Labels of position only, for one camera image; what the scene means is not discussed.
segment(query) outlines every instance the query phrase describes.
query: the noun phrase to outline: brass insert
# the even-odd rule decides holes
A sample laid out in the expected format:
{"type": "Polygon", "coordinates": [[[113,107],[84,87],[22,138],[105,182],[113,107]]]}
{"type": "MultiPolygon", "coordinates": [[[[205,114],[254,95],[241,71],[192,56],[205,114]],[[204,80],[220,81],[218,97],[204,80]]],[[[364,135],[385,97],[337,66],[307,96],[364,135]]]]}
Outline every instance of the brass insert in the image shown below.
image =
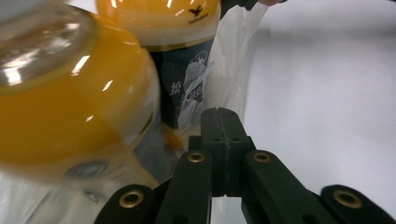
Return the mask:
{"type": "Polygon", "coordinates": [[[145,195],[138,189],[124,193],[120,198],[120,205],[124,208],[134,208],[143,202],[145,195]]]}
{"type": "Polygon", "coordinates": [[[337,202],[349,208],[357,209],[363,206],[363,203],[358,196],[346,190],[338,189],[332,194],[332,196],[337,202]]]}

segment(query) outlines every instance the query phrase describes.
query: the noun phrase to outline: logo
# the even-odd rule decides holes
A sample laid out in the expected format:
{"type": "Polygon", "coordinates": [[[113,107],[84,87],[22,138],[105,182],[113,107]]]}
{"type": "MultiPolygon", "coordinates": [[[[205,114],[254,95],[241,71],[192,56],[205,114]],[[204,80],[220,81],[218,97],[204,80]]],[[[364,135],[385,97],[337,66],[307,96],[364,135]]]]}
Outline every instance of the logo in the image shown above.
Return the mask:
{"type": "Polygon", "coordinates": [[[197,17],[199,16],[199,14],[202,12],[203,9],[204,8],[201,5],[199,5],[196,9],[190,9],[189,12],[194,14],[194,17],[197,17]]]}
{"type": "Polygon", "coordinates": [[[199,5],[196,9],[190,9],[189,12],[194,14],[194,19],[189,21],[189,25],[193,25],[194,23],[203,20],[204,18],[209,16],[209,13],[205,13],[204,15],[200,15],[204,10],[202,5],[199,5]]]}

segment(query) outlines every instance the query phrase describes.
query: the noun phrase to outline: screw hole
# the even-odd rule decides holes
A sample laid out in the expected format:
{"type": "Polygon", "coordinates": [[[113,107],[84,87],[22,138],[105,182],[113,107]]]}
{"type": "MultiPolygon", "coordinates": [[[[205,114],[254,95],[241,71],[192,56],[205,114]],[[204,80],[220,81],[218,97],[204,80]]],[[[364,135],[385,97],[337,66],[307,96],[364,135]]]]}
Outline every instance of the screw hole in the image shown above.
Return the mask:
{"type": "Polygon", "coordinates": [[[319,219],[311,214],[303,215],[302,220],[305,224],[320,224],[319,219]]]}
{"type": "Polygon", "coordinates": [[[172,224],[188,224],[189,222],[189,218],[186,214],[176,214],[172,218],[172,224]]]}
{"type": "Polygon", "coordinates": [[[361,208],[363,206],[358,196],[346,190],[338,189],[332,196],[337,202],[349,208],[361,208]]]}
{"type": "Polygon", "coordinates": [[[134,189],[124,193],[120,197],[120,205],[124,208],[133,208],[143,202],[144,194],[138,189],[134,189]]]}
{"type": "Polygon", "coordinates": [[[257,152],[254,154],[254,160],[258,162],[268,162],[271,160],[271,157],[264,152],[257,152]]]}

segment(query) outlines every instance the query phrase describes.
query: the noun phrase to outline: orange liquid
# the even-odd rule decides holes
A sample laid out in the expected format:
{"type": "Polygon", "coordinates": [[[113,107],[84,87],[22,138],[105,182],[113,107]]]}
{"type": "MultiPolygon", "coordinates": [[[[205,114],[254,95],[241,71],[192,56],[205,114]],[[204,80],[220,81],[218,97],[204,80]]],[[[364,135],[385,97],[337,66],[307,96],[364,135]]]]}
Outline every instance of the orange liquid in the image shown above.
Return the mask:
{"type": "Polygon", "coordinates": [[[109,146],[125,146],[126,138],[136,145],[144,134],[158,106],[155,68],[132,35],[95,19],[98,28],[91,48],[43,78],[22,83],[31,84],[25,90],[0,87],[4,168],[94,157],[109,146]]]}

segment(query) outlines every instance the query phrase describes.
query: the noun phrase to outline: plastic bottle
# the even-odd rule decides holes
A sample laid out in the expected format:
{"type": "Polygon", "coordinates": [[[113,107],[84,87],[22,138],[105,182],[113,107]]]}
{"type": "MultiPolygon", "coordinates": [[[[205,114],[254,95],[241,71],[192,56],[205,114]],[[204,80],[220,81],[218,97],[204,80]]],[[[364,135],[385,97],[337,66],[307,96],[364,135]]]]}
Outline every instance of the plastic bottle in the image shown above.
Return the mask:
{"type": "Polygon", "coordinates": [[[58,0],[2,1],[1,171],[104,194],[155,187],[171,173],[165,152],[139,144],[159,89],[148,52],[115,23],[58,0]],[[140,160],[152,154],[164,161],[140,160]]]}
{"type": "Polygon", "coordinates": [[[205,71],[220,0],[96,0],[96,4],[100,15],[127,28],[150,51],[161,82],[167,143],[186,148],[179,122],[195,122],[204,108],[205,71]]]}

